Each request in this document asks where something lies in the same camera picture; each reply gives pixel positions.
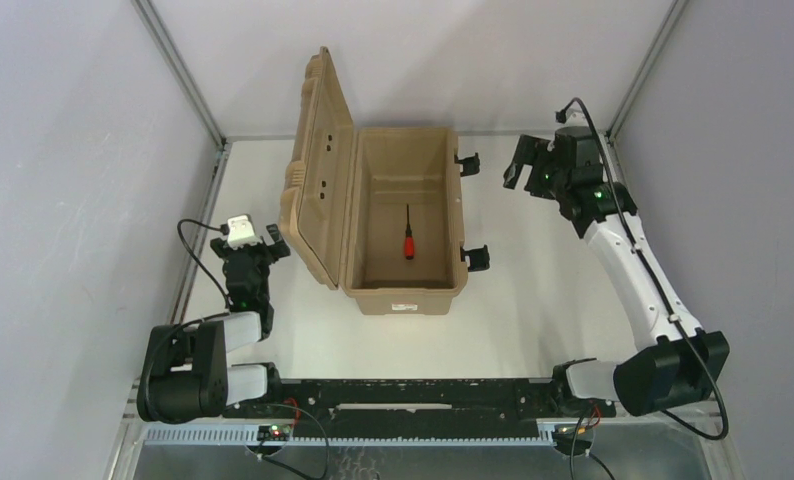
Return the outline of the red black screwdriver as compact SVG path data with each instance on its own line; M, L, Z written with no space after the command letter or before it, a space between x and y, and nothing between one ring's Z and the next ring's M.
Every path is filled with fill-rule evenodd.
M403 244L403 254L406 260L413 260L415 258L415 242L413 237L413 230L411 226L411 210L410 205L406 205L406 228L405 238Z

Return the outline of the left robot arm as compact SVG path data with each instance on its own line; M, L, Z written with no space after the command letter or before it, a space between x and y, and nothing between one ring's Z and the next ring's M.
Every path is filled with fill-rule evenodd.
M222 262L222 312L152 329L136 404L146 422L182 424L216 417L243 401L276 401L281 381L271 362L234 365L229 353L267 339L273 330L271 266L289 256L279 228L256 236L248 219L229 220L210 247Z

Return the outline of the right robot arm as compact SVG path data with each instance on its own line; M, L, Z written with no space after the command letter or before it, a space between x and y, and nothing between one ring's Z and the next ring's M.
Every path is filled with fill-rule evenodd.
M609 181L598 141L584 127L551 140L519 137L504 174L516 186L558 203L560 214L598 258L620 299L636 353L621 362L573 360L555 367L564 396L620 403L633 416L663 412L714 396L730 352L723 333L708 331L671 286L646 240L626 187Z

